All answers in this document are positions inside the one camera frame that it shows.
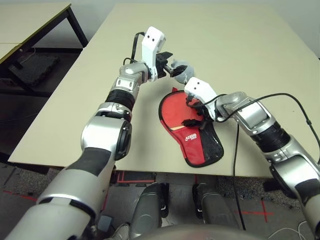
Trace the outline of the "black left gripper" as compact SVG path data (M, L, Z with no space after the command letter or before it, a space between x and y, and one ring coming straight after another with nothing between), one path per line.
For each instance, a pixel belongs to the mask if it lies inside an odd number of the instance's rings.
M156 71L157 71L157 77L158 78L163 78L169 74L170 77L176 77L180 74L182 74L186 69L187 65L178 65L176 68L170 68L168 66L168 60L173 53L165 51L161 52L159 54L159 58L156 58L155 60L155 66L156 66Z

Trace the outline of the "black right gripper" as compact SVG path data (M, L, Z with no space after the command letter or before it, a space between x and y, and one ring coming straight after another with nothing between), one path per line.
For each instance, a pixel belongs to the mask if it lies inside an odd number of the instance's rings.
M185 119L183 121L183 126L185 127L196 127L200 125L200 129L204 129L206 125L212 125L213 119L211 118L208 109L202 106L200 101L186 100L186 105L192 109L197 109L197 114L202 116L202 121L197 119Z

